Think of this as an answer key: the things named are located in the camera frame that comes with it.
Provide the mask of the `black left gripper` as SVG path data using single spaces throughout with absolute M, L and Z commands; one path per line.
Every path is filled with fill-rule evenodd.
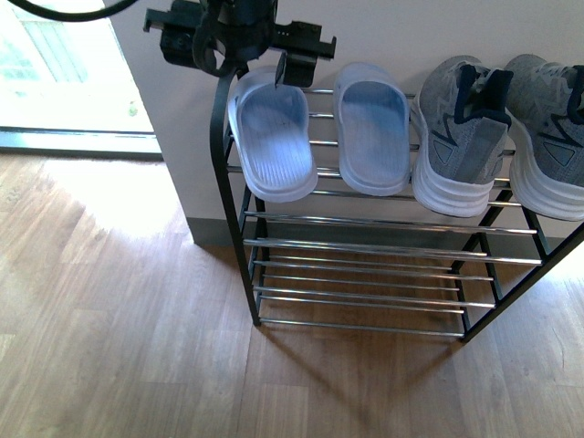
M 276 22 L 277 1 L 174 1 L 168 11 L 149 9 L 144 30 L 162 32 L 164 59 L 216 78 L 246 68 L 268 49 L 281 52 L 275 86 L 309 87 L 320 58 L 332 59 L 337 39 L 321 39 L 322 26 Z

